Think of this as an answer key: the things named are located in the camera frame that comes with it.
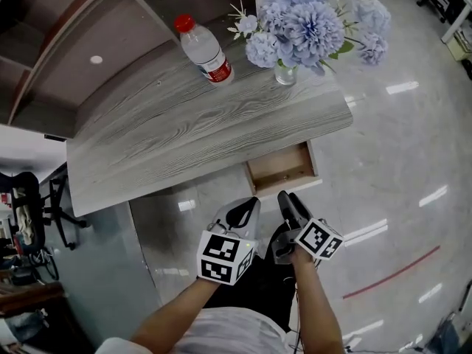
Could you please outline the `black mesh office chair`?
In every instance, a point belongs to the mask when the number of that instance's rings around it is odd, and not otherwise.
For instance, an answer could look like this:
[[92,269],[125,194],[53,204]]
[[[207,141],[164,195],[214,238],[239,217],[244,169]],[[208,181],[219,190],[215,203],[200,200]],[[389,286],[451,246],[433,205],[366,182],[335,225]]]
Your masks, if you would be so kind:
[[60,206],[67,176],[49,180],[49,194],[42,196],[39,181],[31,172],[22,172],[17,176],[0,173],[0,192],[11,196],[11,205],[18,233],[22,238],[14,238],[15,245],[21,254],[29,255],[38,252],[45,244],[45,226],[55,223],[64,246],[74,250],[76,244],[66,240],[62,221],[85,228],[85,220],[78,220],[67,215]]

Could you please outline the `blue flower bunch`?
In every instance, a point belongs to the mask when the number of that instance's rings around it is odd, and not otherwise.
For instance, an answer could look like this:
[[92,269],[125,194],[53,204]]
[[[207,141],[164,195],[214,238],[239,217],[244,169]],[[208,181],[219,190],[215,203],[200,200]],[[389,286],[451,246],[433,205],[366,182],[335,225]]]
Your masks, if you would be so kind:
[[361,62],[377,66],[388,52],[391,14],[379,0],[255,0],[256,13],[236,7],[228,27],[243,39],[250,63],[273,69],[278,60],[323,75],[329,60],[356,51]]

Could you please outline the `white office desk row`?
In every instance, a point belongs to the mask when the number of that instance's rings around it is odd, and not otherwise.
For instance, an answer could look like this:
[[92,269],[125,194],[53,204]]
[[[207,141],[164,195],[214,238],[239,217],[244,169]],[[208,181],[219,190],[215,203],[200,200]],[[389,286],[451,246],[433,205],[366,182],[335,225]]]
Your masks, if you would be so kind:
[[454,33],[462,26],[466,18],[472,13],[472,0],[461,0],[462,9],[457,10],[457,16],[454,21],[451,22],[450,27],[447,29],[445,34],[441,37],[441,41],[447,44],[454,36]]

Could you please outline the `person's left forearm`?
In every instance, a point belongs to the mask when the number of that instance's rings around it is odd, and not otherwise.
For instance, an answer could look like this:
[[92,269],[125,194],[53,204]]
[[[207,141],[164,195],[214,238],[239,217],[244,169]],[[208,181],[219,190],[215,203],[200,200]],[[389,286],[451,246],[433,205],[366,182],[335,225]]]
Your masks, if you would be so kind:
[[219,286],[219,283],[197,278],[177,297],[149,315],[131,341],[152,354],[170,353]]

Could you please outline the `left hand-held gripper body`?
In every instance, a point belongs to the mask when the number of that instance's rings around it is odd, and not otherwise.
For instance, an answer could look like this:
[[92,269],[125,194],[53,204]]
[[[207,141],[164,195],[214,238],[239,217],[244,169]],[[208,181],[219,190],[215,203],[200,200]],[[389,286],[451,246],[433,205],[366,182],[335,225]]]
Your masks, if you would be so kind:
[[220,284],[235,285],[252,263],[257,241],[241,238],[232,231],[202,232],[196,254],[198,277]]

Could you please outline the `person's black trousers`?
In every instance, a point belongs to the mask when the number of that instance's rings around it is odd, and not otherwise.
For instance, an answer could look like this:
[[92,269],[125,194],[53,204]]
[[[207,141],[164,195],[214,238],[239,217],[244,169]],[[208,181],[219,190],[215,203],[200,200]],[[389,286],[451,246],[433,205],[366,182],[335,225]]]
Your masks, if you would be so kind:
[[270,318],[288,332],[295,284],[294,267],[277,265],[268,245],[264,257],[256,254],[240,280],[233,286],[220,285],[204,307],[249,309]]

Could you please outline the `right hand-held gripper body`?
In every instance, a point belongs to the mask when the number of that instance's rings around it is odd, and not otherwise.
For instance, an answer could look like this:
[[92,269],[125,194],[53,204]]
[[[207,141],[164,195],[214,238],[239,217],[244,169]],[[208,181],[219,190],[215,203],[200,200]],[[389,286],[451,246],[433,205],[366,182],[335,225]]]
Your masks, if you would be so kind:
[[329,260],[344,238],[324,221],[311,218],[302,228],[289,229],[271,244],[274,262],[289,264],[295,245],[302,247],[314,260]]

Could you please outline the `person's right forearm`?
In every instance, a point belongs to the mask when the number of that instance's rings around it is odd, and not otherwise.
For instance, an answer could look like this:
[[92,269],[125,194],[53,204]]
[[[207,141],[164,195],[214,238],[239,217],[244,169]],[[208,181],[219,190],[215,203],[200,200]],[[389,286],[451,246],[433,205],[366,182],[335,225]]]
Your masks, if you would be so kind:
[[304,354],[344,354],[341,329],[320,282],[314,260],[302,247],[291,254]]

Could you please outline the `grey wooden shelf unit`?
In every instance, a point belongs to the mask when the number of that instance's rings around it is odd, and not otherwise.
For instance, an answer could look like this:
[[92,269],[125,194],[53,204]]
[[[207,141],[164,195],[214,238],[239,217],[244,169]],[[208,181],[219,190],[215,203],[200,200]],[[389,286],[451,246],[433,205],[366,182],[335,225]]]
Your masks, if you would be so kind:
[[[0,124],[65,140],[76,215],[351,125],[331,73],[283,86],[247,61],[224,27],[237,1],[0,0]],[[183,14],[217,38],[230,84],[187,57]]]

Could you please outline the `person's white shirt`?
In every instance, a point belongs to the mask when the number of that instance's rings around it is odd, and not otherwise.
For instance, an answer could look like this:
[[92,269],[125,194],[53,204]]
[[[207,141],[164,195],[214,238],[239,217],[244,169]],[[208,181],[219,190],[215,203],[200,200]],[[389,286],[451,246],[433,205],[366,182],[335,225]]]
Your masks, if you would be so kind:
[[[245,308],[205,308],[169,354],[286,354],[285,332]],[[152,354],[130,339],[106,339],[95,354]]]

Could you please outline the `pale yellow bin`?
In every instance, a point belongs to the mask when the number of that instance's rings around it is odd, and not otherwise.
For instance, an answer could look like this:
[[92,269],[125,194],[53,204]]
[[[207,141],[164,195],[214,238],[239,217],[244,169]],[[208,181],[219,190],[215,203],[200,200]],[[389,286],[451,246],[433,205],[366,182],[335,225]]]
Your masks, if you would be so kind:
[[452,46],[455,59],[464,60],[472,57],[472,40],[469,39],[462,29],[458,29],[454,33]]

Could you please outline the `wooden drawer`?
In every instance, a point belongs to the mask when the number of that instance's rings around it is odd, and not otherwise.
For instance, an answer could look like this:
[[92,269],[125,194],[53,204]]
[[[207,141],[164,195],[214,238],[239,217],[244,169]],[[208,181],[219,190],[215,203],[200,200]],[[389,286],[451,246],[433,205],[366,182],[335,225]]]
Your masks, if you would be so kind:
[[251,191],[258,198],[303,189],[322,180],[310,142],[248,160],[244,166]]

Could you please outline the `small glass vase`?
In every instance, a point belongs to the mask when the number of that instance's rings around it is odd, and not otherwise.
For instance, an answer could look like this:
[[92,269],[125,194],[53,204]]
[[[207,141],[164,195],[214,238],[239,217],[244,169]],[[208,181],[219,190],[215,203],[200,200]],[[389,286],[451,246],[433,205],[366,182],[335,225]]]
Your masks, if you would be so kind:
[[284,86],[292,86],[297,81],[298,66],[288,67],[281,60],[274,67],[275,78]]

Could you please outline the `red-capped water bottle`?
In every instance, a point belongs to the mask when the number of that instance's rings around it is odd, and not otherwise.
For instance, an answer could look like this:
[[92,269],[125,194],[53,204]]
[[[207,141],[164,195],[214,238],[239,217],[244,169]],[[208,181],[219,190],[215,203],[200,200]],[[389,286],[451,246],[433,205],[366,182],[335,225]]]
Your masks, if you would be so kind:
[[212,85],[225,86],[233,81],[234,69],[211,31],[188,14],[178,16],[174,27],[183,51]]

